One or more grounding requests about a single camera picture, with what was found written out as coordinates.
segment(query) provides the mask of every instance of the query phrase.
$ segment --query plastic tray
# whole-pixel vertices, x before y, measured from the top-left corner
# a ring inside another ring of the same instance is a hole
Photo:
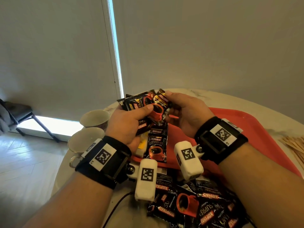
[[[301,173],[294,166],[292,161],[286,156],[283,150],[267,133],[259,121],[252,115],[231,109],[210,108],[211,111],[219,118],[226,118],[238,127],[242,128],[243,134],[248,138],[249,143],[259,150],[262,154],[275,161],[284,168],[290,170],[301,177]],[[179,169],[176,157],[174,155],[174,146],[177,142],[189,141],[194,146],[194,139],[187,137],[181,129],[176,126],[169,125],[168,129],[168,144],[167,144],[167,163],[158,163],[159,167]],[[140,162],[141,159],[132,156],[134,161]],[[201,160],[204,169],[207,169],[215,174],[222,175],[218,165],[211,161]]]

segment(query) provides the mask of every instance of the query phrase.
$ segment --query person's right arm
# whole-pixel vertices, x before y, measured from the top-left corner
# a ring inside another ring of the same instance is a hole
[[[198,98],[166,92],[176,105],[170,111],[188,137],[214,115]],[[304,180],[245,143],[219,164],[257,227],[304,226]]]

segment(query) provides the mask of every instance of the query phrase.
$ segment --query round table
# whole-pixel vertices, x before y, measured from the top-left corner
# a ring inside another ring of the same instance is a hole
[[[279,139],[283,136],[303,136],[303,124],[259,104],[217,92],[197,89],[166,90],[197,97],[199,99],[202,99],[209,107],[235,109],[251,114],[268,131],[272,138],[277,142],[281,149],[286,153],[286,155],[299,169],[302,176],[304,176],[304,171],[296,161],[293,154],[286,146],[279,142]],[[105,110],[109,111],[111,115],[117,106],[118,102],[111,104],[110,106],[105,108]],[[72,153],[71,151],[68,151],[64,156],[55,179],[52,195],[55,194],[65,184],[65,182],[74,172],[74,169],[69,167],[69,160],[72,156],[74,156],[74,153]],[[115,204],[119,201],[119,199],[123,195],[134,189],[135,183],[130,181],[126,181],[123,184],[118,185],[114,191],[106,217],[109,215],[109,213],[111,212]],[[136,202],[133,196],[128,196],[117,207],[116,211],[112,215],[112,218],[109,220],[107,227],[138,227],[139,224],[140,226],[144,225],[144,227],[168,226],[168,223],[163,222],[160,219],[147,217],[146,207]]]

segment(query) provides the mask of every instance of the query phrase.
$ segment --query hand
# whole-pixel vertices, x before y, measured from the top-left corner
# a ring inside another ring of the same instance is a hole
[[[173,102],[169,114],[178,117],[177,119],[167,116],[166,121],[181,128],[184,134],[190,138],[194,138],[198,129],[214,117],[207,105],[198,98],[171,91],[166,91],[166,97]]]
[[[119,105],[109,119],[105,135],[124,143],[134,153],[140,142],[140,137],[135,137],[138,120],[149,115],[152,110],[153,105],[147,105],[139,109],[124,111]]]

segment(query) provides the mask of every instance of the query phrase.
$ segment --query pile of coffee sachets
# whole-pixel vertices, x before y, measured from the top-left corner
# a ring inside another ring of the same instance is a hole
[[[165,91],[159,89],[156,93],[154,90],[150,90],[134,96],[126,95],[125,98],[117,101],[126,111],[153,104],[153,111],[147,117],[139,120],[136,136],[150,130],[143,158],[166,163],[168,123],[165,122],[165,117],[169,114],[172,102],[166,98]]]
[[[147,215],[182,228],[240,228],[248,223],[235,193],[212,179],[200,176],[173,181],[168,175],[157,174],[155,199]]]

